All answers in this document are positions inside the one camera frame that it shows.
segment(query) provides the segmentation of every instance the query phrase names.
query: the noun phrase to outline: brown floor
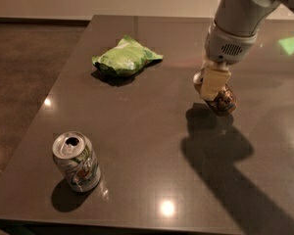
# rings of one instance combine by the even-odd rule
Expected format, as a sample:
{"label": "brown floor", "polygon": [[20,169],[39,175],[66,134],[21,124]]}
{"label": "brown floor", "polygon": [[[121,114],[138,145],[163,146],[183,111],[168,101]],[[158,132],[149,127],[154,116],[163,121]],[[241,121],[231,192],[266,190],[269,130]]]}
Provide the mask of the brown floor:
{"label": "brown floor", "polygon": [[0,23],[0,176],[84,29]]}

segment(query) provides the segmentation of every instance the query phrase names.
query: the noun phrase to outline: green bag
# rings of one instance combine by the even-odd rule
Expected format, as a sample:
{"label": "green bag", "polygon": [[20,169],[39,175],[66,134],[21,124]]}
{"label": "green bag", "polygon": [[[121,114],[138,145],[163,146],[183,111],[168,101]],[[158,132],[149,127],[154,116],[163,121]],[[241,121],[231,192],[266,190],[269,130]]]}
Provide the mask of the green bag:
{"label": "green bag", "polygon": [[103,75],[129,76],[152,61],[163,58],[163,55],[158,55],[125,35],[115,48],[100,57],[92,57],[92,64]]}

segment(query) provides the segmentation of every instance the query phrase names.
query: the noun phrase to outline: gray tabletop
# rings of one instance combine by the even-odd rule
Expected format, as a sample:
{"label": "gray tabletop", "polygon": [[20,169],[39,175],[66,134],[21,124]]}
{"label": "gray tabletop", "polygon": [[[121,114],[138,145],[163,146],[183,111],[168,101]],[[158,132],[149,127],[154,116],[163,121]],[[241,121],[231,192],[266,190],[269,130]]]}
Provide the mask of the gray tabletop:
{"label": "gray tabletop", "polygon": [[[216,117],[193,88],[208,20],[97,16],[0,180],[0,219],[227,234],[294,234],[294,22],[266,22]],[[102,79],[91,56],[124,34],[165,56],[128,79]],[[73,192],[52,144],[92,142],[99,185]]]}

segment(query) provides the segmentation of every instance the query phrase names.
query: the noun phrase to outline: green snack packet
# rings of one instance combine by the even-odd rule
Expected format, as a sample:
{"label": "green snack packet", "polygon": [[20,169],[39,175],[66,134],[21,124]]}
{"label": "green snack packet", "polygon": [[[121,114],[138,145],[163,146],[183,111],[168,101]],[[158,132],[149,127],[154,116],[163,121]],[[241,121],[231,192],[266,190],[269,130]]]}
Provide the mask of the green snack packet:
{"label": "green snack packet", "polygon": [[129,76],[152,61],[163,58],[163,55],[158,55],[125,35],[115,48],[100,57],[92,57],[92,64],[103,75]]}

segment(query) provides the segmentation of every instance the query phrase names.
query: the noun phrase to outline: aluminum can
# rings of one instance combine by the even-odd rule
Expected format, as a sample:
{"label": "aluminum can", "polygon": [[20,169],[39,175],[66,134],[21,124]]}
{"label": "aluminum can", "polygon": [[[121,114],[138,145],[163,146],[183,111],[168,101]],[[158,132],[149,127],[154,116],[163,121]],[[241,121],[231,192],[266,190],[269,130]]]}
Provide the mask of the aluminum can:
{"label": "aluminum can", "polygon": [[83,134],[70,131],[59,136],[52,147],[53,161],[76,192],[94,188],[101,171],[90,140]]}

